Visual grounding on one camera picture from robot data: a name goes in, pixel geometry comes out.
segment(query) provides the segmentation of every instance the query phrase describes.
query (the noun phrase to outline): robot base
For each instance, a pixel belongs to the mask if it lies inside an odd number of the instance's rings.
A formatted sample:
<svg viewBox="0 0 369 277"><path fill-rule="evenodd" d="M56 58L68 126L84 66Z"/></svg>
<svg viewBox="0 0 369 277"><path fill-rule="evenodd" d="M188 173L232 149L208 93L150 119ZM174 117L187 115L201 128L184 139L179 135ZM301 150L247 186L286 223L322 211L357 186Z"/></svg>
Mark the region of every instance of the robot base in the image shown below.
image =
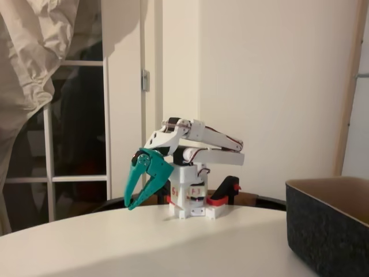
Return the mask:
<svg viewBox="0 0 369 277"><path fill-rule="evenodd" d="M186 219L189 216L206 216L210 219L218 218L223 211L225 210L225 205L221 206L212 206L212 205L205 205L204 207L199 208L186 208L181 209L173 203L169 203L169 212L170 215L174 215L179 219Z"/></svg>

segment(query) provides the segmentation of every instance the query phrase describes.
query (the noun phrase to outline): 3d printed robot arm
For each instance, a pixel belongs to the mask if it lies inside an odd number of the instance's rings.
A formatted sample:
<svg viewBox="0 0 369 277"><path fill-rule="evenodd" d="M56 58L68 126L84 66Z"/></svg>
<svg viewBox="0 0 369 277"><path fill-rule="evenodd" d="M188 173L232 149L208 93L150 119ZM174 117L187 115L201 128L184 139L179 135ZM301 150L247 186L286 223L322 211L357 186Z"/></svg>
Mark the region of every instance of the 3d printed robot arm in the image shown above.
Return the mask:
<svg viewBox="0 0 369 277"><path fill-rule="evenodd" d="M179 147L180 139L198 141L220 147L218 149ZM243 148L240 140L222 134L201 121L170 118L163 127L153 132L143 148L134 155L130 175L125 189L125 206L133 209L162 188L169 179L173 166L164 160L165 156L180 156L184 163L243 164ZM144 173L150 175L137 199L131 202L133 190Z"/></svg>

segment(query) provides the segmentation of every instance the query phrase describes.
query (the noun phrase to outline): door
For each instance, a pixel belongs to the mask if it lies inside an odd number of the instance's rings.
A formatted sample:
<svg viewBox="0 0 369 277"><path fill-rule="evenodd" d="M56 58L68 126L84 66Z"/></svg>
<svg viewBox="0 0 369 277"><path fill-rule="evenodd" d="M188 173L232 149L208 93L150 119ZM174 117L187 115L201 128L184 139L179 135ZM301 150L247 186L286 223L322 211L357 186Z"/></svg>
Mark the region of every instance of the door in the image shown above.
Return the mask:
<svg viewBox="0 0 369 277"><path fill-rule="evenodd" d="M140 18L136 0L80 0L54 99L13 148L4 188L13 230L123 196L142 143Z"/></svg>

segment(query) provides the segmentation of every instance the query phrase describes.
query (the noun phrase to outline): white wall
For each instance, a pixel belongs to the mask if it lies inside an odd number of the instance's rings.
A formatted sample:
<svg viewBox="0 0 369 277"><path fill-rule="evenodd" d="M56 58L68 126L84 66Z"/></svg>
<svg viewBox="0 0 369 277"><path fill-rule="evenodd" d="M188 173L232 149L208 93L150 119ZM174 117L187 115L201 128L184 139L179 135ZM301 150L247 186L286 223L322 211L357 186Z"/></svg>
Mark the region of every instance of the white wall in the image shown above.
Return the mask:
<svg viewBox="0 0 369 277"><path fill-rule="evenodd" d="M245 165L212 166L284 199L290 178L333 173L353 0L163 0L163 115L244 140Z"/></svg>
<svg viewBox="0 0 369 277"><path fill-rule="evenodd" d="M163 0L163 118L198 118L199 2Z"/></svg>

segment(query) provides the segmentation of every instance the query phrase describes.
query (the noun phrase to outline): door hinge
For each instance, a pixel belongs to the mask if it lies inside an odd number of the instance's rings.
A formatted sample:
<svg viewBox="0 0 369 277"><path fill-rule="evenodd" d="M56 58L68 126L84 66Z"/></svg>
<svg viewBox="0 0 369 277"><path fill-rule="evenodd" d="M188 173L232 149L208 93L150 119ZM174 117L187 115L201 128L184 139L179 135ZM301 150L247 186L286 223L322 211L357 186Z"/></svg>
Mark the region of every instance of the door hinge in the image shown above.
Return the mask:
<svg viewBox="0 0 369 277"><path fill-rule="evenodd" d="M150 91L150 72L145 69L141 71L141 89L144 92Z"/></svg>

